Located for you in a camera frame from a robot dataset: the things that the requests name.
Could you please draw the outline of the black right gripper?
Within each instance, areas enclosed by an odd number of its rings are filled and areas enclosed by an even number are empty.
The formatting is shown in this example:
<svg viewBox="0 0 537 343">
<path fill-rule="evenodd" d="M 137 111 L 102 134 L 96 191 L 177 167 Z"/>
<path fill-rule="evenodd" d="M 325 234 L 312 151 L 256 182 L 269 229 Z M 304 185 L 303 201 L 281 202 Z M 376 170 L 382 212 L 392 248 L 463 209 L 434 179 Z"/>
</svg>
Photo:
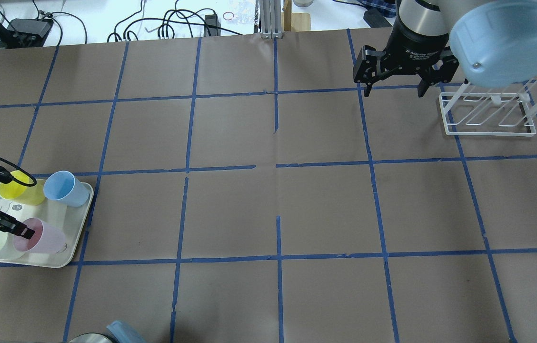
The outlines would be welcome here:
<svg viewBox="0 0 537 343">
<path fill-rule="evenodd" d="M 383 50 L 362 46 L 354 62 L 353 81 L 363 86 L 364 97 L 369 97 L 379 81 L 394 75 L 418 75 L 417 93 L 422 98 L 431 86 L 451 82 L 459 67 L 447 42 L 447 33 L 423 35 L 396 19 Z"/>
</svg>

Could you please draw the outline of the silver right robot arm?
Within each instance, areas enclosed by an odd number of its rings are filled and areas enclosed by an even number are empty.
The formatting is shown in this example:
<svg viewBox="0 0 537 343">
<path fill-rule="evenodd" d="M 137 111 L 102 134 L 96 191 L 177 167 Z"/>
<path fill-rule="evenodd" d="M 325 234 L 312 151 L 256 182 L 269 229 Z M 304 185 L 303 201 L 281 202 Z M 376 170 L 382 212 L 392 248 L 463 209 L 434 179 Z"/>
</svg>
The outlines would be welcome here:
<svg viewBox="0 0 537 343">
<path fill-rule="evenodd" d="M 452 81 L 502 88 L 537 76 L 537 0 L 397 0 L 383 50 L 364 45 L 353 82 L 373 85 L 394 75 L 417 75 L 417 90 Z"/>
</svg>

